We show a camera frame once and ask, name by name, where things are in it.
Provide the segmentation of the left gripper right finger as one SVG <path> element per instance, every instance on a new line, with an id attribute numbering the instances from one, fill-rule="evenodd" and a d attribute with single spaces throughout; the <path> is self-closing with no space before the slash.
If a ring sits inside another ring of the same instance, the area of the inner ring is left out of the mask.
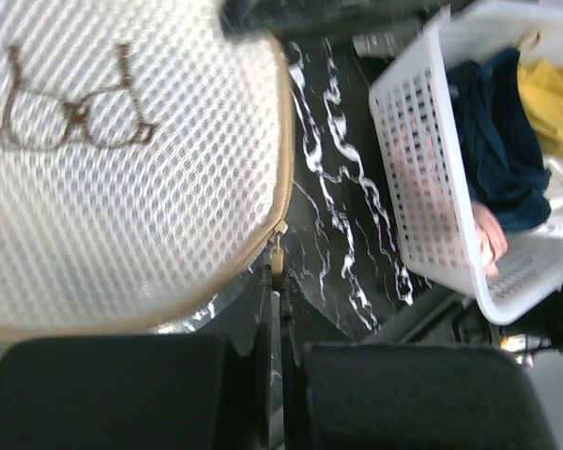
<path id="1" fill-rule="evenodd" d="M 554 449 L 531 381 L 506 353 L 347 341 L 292 275 L 280 291 L 289 449 Z"/>

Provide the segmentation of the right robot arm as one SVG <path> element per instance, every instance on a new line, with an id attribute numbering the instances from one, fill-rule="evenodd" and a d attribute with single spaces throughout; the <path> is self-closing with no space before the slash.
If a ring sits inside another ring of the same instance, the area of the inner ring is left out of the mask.
<path id="1" fill-rule="evenodd" d="M 347 35 L 431 17 L 462 1 L 225 1 L 219 18 L 227 37 L 269 33 L 277 38 Z"/>

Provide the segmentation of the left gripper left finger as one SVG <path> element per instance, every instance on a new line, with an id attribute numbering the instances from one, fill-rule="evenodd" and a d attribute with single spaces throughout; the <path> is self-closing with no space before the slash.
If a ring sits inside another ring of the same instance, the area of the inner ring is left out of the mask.
<path id="1" fill-rule="evenodd" d="M 190 334 L 46 337 L 0 358 L 0 449 L 262 449 L 272 276 Z"/>

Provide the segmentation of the white mesh laundry bag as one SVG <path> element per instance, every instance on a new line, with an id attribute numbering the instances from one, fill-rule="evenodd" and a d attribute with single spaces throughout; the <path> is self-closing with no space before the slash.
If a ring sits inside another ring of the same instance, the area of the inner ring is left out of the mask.
<path id="1" fill-rule="evenodd" d="M 278 236 L 291 80 L 217 1 L 0 1 L 0 343 L 143 331 Z"/>

